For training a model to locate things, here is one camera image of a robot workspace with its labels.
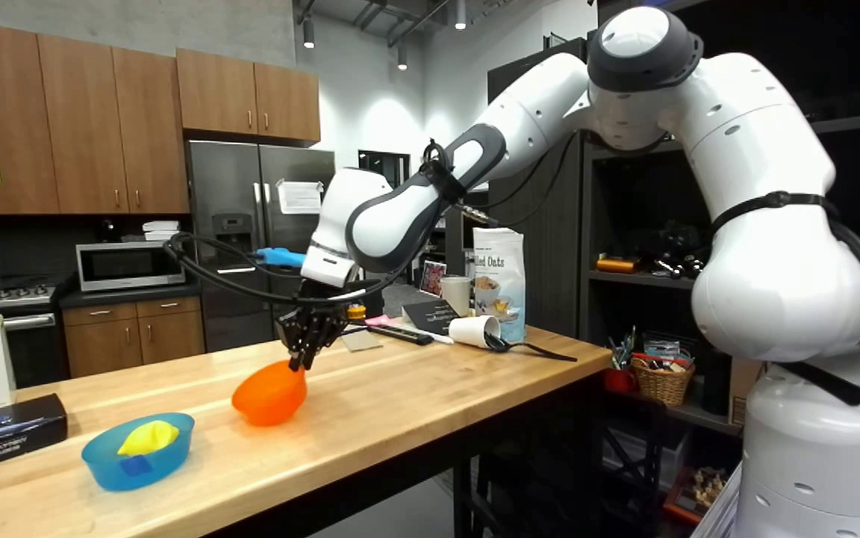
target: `gray wall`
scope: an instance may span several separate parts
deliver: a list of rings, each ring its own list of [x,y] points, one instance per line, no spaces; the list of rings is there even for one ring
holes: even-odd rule
[[[173,54],[292,66],[291,0],[0,0],[0,27]]]

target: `orange bowl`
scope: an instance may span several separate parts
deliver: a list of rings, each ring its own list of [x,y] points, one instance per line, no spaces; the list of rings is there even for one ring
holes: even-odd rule
[[[307,381],[304,372],[291,372],[286,361],[274,361],[255,372],[230,402],[252,424],[280,424],[307,402]]]

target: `white wall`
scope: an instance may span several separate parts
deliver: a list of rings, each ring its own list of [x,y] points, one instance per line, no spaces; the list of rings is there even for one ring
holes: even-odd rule
[[[0,0],[0,27],[173,54],[292,66],[291,0]]]
[[[471,0],[468,30],[428,46],[424,128],[442,143],[488,109],[488,72],[545,51],[545,36],[579,40],[598,27],[586,0]]]
[[[424,149],[424,54],[407,54],[397,72],[394,51],[373,34],[316,15],[316,49],[300,49],[300,66],[319,82],[316,148],[334,149],[339,169],[356,169],[358,149],[407,154]]]

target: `kitchen counter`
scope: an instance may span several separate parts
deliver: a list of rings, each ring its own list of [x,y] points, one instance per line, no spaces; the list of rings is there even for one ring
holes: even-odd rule
[[[200,296],[198,285],[173,285],[173,288],[141,288],[141,291],[115,291],[115,294],[68,294],[61,299],[61,309],[92,309],[92,306],[116,306],[116,303],[153,303],[173,296]]]
[[[530,330],[530,341],[576,361],[391,339],[351,352],[339,341],[307,373],[307,405],[277,429],[246,424],[230,394],[285,358],[280,344],[25,388],[22,397],[61,394],[68,441],[0,465],[0,535],[206,535],[609,369],[604,348],[545,330]],[[195,415],[189,465],[144,491],[98,491],[80,450],[164,409]]]

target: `refrigerator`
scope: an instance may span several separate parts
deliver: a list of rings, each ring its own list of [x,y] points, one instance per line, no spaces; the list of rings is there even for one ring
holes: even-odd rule
[[[300,273],[255,273],[252,255],[256,249],[307,251],[316,211],[334,178],[334,154],[189,140],[189,172],[198,263],[246,288],[292,294],[303,281]],[[271,306],[212,281],[200,281],[200,309],[210,352],[277,339],[274,317],[291,312],[291,306]]]

